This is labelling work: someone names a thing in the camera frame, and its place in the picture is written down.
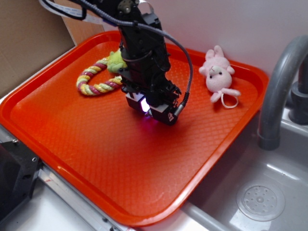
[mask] gray faucet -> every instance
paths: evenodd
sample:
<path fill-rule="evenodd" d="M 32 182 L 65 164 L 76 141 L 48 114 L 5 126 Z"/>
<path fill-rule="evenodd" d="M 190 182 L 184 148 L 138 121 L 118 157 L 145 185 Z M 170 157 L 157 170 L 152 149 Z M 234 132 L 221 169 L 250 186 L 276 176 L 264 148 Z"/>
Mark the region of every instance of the gray faucet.
<path fill-rule="evenodd" d="M 297 71 L 298 81 L 292 84 Z M 269 80 L 257 131 L 258 145 L 262 149 L 279 147 L 281 119 L 287 101 L 290 120 L 308 124 L 308 35 L 289 43 Z"/>

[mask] multicolored rope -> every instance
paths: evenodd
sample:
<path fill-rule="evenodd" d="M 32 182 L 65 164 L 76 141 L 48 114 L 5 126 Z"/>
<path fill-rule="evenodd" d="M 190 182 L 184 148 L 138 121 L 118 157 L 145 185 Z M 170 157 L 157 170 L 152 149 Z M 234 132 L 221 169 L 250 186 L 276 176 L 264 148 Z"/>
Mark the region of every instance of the multicolored rope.
<path fill-rule="evenodd" d="M 101 95 L 103 93 L 110 92 L 116 88 L 119 88 L 122 83 L 122 77 L 116 76 L 115 78 L 109 79 L 105 83 L 95 84 L 94 86 L 88 85 L 87 82 L 95 76 L 97 73 L 105 70 L 107 65 L 104 64 L 105 58 L 98 60 L 95 64 L 85 69 L 78 77 L 76 87 L 79 92 L 88 95 L 88 96 L 96 96 Z"/>

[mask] sink drain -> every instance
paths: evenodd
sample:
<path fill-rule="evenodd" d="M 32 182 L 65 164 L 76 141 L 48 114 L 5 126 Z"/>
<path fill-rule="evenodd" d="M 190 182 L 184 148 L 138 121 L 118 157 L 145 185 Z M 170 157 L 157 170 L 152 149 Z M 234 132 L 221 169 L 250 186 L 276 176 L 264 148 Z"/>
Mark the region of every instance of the sink drain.
<path fill-rule="evenodd" d="M 260 180 L 243 185 L 237 193 L 236 201 L 242 213 L 257 221 L 277 218 L 285 205 L 281 190 L 276 185 Z"/>

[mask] green plush toy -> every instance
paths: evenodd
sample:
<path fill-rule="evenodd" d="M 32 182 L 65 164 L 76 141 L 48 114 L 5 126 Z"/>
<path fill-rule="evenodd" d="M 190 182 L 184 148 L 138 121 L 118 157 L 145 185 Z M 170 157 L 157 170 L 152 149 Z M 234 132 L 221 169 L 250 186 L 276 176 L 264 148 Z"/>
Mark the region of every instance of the green plush toy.
<path fill-rule="evenodd" d="M 116 52 L 110 52 L 110 55 L 102 59 L 102 64 L 107 65 L 107 70 L 112 73 L 118 73 L 120 68 L 126 68 L 127 65 L 122 59 L 120 49 Z"/>

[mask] bunny face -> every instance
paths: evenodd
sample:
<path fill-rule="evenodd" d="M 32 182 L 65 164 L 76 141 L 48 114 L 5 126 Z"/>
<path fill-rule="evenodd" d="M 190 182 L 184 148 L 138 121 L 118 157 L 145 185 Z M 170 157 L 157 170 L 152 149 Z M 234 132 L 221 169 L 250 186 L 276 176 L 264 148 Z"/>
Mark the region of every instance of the bunny face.
<path fill-rule="evenodd" d="M 220 66 L 212 66 L 206 76 L 206 86 L 210 92 L 218 92 L 222 88 L 229 88 L 232 83 L 230 73 Z"/>

